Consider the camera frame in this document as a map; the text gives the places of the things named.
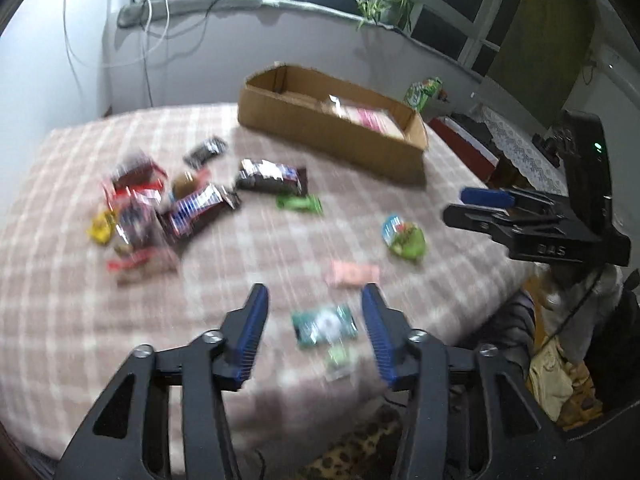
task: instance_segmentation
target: potted plant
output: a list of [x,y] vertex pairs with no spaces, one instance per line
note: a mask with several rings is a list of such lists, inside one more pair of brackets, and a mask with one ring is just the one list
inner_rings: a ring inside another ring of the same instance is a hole
[[385,23],[393,27],[408,26],[411,31],[411,10],[414,8],[412,0],[356,0],[358,10],[363,18],[375,23]]

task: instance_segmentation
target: metal screw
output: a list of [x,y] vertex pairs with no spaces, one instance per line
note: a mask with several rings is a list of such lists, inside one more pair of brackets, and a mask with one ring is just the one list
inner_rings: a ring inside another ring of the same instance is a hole
[[484,343],[480,347],[480,355],[484,357],[494,357],[498,355],[498,349],[496,348],[495,345],[492,345],[491,343]]
[[412,343],[421,343],[425,339],[427,339],[429,334],[427,334],[424,330],[414,329],[409,332],[409,341]]
[[221,342],[225,337],[220,330],[209,330],[202,334],[202,339],[205,343],[215,344]]
[[154,352],[154,348],[151,345],[139,345],[133,349],[134,357],[149,357]]

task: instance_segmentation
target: cardboard box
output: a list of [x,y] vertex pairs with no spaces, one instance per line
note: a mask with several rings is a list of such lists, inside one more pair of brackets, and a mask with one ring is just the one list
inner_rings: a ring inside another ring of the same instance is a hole
[[[329,95],[388,110],[405,139],[380,134],[326,111],[322,104]],[[428,139],[420,115],[398,101],[318,70],[278,65],[251,76],[240,92],[238,121],[400,184],[426,183],[422,155]]]

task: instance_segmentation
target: pink candy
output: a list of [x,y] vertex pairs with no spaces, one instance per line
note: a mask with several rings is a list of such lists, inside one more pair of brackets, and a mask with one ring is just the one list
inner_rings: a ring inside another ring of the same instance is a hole
[[364,286],[380,281],[380,268],[376,265],[361,265],[332,260],[325,281],[329,286]]

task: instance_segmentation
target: lace tablecloth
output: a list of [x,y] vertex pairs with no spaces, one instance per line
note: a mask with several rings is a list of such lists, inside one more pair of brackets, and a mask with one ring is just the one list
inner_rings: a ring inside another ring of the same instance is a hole
[[474,119],[489,128],[494,143],[538,191],[567,196],[564,175],[546,160],[529,136],[487,106],[481,106]]
[[[447,228],[444,206],[481,186],[436,135],[425,156],[427,186],[405,189],[238,125],[235,105],[156,108],[56,130],[44,142],[0,237],[0,420],[10,434],[62,455],[107,382],[140,343],[183,346],[218,327],[253,283],[270,290],[270,314],[252,378],[225,394],[234,445],[251,450],[281,437],[303,442],[385,386],[364,330],[357,290],[329,288],[332,258],[380,266],[388,303],[413,326],[453,343],[497,310],[531,267],[489,237]],[[103,200],[100,177],[144,149],[169,174],[196,143],[220,136],[229,150],[210,163],[231,182],[240,158],[306,166],[324,216],[276,208],[273,196],[242,192],[242,208],[208,226],[183,254],[178,274],[116,286],[104,249],[85,231]],[[430,247],[420,266],[393,257],[386,217],[418,222]],[[350,377],[328,382],[326,352],[296,344],[292,312],[348,304],[360,329]],[[172,400],[172,464],[182,466],[178,398]]]

